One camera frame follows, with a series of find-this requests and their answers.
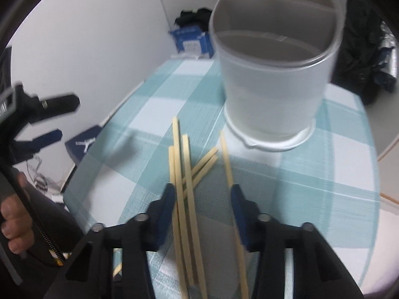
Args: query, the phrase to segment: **tablecloth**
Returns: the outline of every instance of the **tablecloth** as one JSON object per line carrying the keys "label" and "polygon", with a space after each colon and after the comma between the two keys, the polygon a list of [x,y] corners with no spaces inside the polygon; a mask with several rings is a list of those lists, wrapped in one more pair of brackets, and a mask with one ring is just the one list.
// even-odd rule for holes
{"label": "tablecloth", "polygon": [[[160,197],[169,180],[171,121],[190,137],[192,165],[224,130],[235,183],[283,223],[314,223],[361,284],[380,207],[376,151],[360,99],[328,85],[316,129],[286,152],[247,149],[226,127],[217,61],[168,61],[129,97],[78,166],[64,201],[81,228],[125,223]],[[196,187],[196,212],[209,298],[239,298],[232,212],[221,156]],[[180,298],[171,229],[148,253],[157,298]],[[247,254],[250,290],[257,256]],[[114,264],[120,262],[117,253]],[[200,298],[198,289],[190,290]]]}

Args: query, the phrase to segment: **screw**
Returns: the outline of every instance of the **screw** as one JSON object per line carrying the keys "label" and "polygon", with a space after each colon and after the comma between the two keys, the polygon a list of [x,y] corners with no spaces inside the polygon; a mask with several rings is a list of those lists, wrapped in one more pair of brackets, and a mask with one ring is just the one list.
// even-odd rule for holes
{"label": "screw", "polygon": [[302,225],[302,228],[305,229],[306,231],[314,231],[314,226],[311,223],[304,223]]}
{"label": "screw", "polygon": [[95,223],[95,224],[91,227],[91,230],[92,230],[92,231],[101,231],[101,230],[104,229],[104,227],[105,227],[105,225],[102,224],[102,223]]}
{"label": "screw", "polygon": [[135,216],[134,220],[135,221],[146,221],[149,218],[149,216],[147,214],[138,214]]}
{"label": "screw", "polygon": [[260,214],[260,215],[258,216],[258,220],[259,220],[259,221],[262,221],[262,222],[264,222],[264,223],[266,223],[266,222],[272,220],[272,217],[270,217],[270,216],[267,215],[267,214]]}

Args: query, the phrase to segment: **table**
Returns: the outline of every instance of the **table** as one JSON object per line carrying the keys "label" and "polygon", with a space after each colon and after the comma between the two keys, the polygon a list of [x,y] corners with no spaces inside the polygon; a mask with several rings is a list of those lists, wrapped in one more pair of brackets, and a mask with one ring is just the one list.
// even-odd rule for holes
{"label": "table", "polygon": [[[193,165],[224,130],[233,175],[249,200],[283,223],[314,223],[358,284],[374,248],[380,197],[374,141],[360,99],[328,85],[312,137],[286,152],[247,149],[226,127],[217,61],[168,61],[103,128],[66,189],[81,228],[125,223],[160,197],[169,180],[172,117],[191,142]],[[196,211],[210,298],[238,298],[232,212],[221,156],[196,187]],[[173,235],[149,253],[157,298],[180,298]],[[247,254],[252,290],[257,255]],[[115,264],[120,262],[120,253]],[[193,298],[198,289],[190,290]]]}

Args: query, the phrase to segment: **white label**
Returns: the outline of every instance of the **white label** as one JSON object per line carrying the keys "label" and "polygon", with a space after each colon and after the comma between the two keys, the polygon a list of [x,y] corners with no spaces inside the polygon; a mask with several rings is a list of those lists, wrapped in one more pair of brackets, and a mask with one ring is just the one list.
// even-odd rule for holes
{"label": "white label", "polygon": [[194,41],[184,41],[183,42],[184,51],[186,53],[194,54],[194,55],[201,55],[201,43],[198,40]]}

